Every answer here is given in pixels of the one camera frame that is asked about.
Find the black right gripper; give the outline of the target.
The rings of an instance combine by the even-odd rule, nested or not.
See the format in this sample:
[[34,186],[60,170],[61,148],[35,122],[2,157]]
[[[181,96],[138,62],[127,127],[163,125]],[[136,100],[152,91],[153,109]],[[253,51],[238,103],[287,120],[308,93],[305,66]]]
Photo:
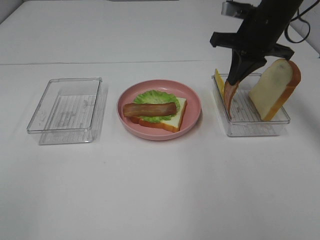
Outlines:
[[294,12],[250,12],[245,19],[241,19],[242,23],[237,32],[212,34],[210,43],[213,47],[232,49],[227,77],[230,85],[241,82],[249,74],[263,67],[267,63],[265,56],[287,60],[293,56],[294,51],[290,47],[278,44],[277,41],[294,14]]

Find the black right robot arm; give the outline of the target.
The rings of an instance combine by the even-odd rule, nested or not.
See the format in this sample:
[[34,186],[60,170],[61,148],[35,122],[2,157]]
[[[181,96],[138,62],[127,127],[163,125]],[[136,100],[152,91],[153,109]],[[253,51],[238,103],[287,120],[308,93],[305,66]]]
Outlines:
[[233,0],[222,3],[222,15],[242,19],[237,32],[214,32],[210,39],[213,47],[232,50],[227,78],[230,85],[263,67],[266,56],[291,59],[294,51],[277,41],[301,3],[300,0],[263,0],[258,6]]

